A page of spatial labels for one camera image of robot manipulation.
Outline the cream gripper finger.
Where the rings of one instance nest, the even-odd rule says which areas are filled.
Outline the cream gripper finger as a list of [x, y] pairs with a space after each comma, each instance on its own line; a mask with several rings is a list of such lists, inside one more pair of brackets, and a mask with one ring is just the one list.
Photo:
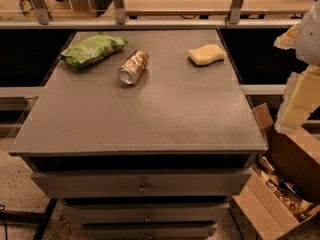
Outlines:
[[320, 106], [320, 67], [309, 65], [302, 73], [292, 72], [287, 80], [275, 122], [281, 134], [298, 130]]
[[291, 26], [285, 33], [276, 38], [273, 45], [283, 50], [294, 49], [296, 47], [297, 31], [298, 24]]

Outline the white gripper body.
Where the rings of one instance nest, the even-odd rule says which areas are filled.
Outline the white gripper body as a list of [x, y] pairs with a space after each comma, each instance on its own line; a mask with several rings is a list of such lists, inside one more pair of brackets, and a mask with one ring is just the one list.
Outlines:
[[320, 0], [303, 16], [296, 36], [296, 57], [310, 65], [320, 65]]

